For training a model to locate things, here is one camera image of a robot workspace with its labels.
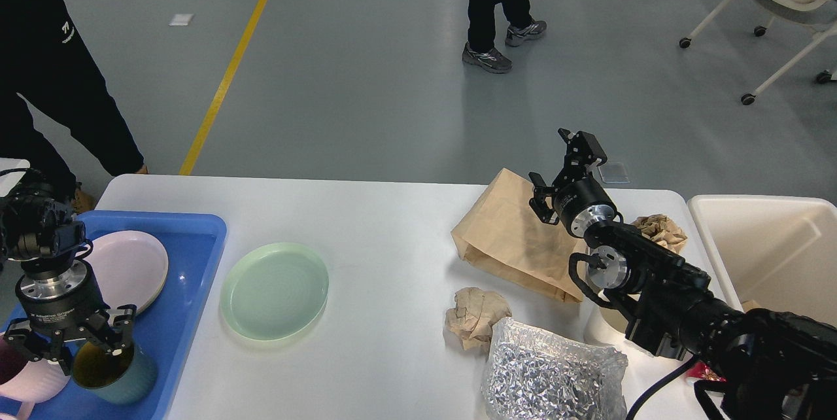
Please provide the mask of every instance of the red object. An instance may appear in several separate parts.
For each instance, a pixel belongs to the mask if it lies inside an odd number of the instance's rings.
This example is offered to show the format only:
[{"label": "red object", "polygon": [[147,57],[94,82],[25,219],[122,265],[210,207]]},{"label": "red object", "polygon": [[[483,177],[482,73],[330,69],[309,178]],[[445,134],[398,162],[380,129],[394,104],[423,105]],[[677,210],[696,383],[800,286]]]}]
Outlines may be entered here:
[{"label": "red object", "polygon": [[694,382],[702,380],[726,382],[726,379],[715,374],[713,370],[709,369],[709,366],[703,364],[702,361],[698,361],[693,367],[691,367],[690,370],[685,372],[685,381],[687,381],[688,384],[694,384]]}]

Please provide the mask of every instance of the yellow floor line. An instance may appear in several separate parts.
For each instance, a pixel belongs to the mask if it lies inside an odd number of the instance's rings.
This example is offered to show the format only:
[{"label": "yellow floor line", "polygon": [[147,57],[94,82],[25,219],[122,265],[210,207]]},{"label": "yellow floor line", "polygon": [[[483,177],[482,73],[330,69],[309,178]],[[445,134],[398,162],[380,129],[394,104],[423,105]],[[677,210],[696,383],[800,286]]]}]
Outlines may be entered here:
[{"label": "yellow floor line", "polygon": [[239,46],[235,48],[230,64],[227,65],[227,71],[224,72],[224,78],[222,78],[221,84],[218,85],[218,91],[215,92],[215,98],[213,98],[212,104],[209,105],[209,110],[207,110],[206,116],[203,117],[200,129],[197,129],[197,135],[195,136],[194,142],[192,142],[189,153],[186,154],[186,159],[183,161],[183,165],[180,166],[180,175],[192,174],[192,169],[195,167],[197,156],[201,154],[203,144],[206,143],[209,131],[212,130],[212,125],[215,123],[215,116],[218,116],[218,111],[221,109],[221,103],[224,102],[224,98],[227,96],[227,91],[230,89],[230,83],[233,82],[235,72],[239,69],[241,58],[245,55],[247,45],[250,43],[250,38],[253,37],[253,31],[256,29],[256,24],[259,24],[259,18],[261,18],[262,11],[264,11],[264,5],[266,4],[267,0],[259,0],[259,3],[257,3],[256,7],[253,9],[253,14],[250,15],[250,20],[247,22],[247,27],[245,27],[245,33],[241,36]]}]

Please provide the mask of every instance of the person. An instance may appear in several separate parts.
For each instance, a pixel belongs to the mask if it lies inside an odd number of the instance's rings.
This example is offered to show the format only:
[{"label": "person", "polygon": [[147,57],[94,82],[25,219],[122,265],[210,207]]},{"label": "person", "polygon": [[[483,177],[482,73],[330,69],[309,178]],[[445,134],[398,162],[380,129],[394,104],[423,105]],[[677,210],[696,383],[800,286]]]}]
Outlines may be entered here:
[{"label": "person", "polygon": [[24,98],[112,176],[148,173],[63,0],[0,0],[0,157],[29,160],[75,211],[92,209],[65,160],[34,128]]},{"label": "person", "polygon": [[547,23],[535,21],[529,15],[529,0],[469,0],[468,42],[462,51],[462,61],[477,65],[491,73],[506,73],[511,60],[494,48],[494,6],[502,3],[509,27],[505,32],[505,44],[518,47],[525,41],[538,39],[547,30]]}]

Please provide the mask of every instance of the robotic arm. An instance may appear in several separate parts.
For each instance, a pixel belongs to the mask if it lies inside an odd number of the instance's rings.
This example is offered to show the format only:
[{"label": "robotic arm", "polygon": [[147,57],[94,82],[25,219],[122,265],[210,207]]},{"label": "robotic arm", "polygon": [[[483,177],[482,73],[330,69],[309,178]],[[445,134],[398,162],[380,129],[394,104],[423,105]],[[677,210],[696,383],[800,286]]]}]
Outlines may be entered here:
[{"label": "robotic arm", "polygon": [[[4,340],[29,360],[60,364],[66,375],[72,366],[66,342],[88,340],[119,355],[132,343],[137,310],[134,305],[111,310],[102,300],[93,268],[84,261],[92,242],[73,214],[69,198],[26,177],[0,197],[0,261],[21,263],[24,276],[15,295],[27,315],[11,321]],[[84,246],[86,253],[76,256]]]},{"label": "robotic arm", "polygon": [[[541,221],[563,224],[594,250],[570,257],[570,277],[583,294],[601,307],[618,309],[628,321],[625,337],[646,351],[676,359],[688,351],[724,376],[726,382],[696,383],[696,396],[709,418],[723,417],[706,391],[724,394],[721,408],[733,420],[833,418],[837,330],[794,313],[742,313],[715,298],[705,271],[621,221],[592,176],[607,161],[595,136],[566,129],[558,133],[567,143],[564,167],[552,185],[529,173],[534,185],[529,204]],[[579,276],[580,262],[609,301]],[[631,294],[639,294],[639,300]]]}]

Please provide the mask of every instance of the white bin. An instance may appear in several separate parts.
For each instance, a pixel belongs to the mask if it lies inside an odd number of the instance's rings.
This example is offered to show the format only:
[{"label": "white bin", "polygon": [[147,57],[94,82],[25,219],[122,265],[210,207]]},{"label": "white bin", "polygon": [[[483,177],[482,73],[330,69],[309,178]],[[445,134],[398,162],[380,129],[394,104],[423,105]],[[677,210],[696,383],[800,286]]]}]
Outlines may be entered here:
[{"label": "white bin", "polygon": [[837,326],[837,208],[814,198],[695,196],[689,209],[727,300]]}]

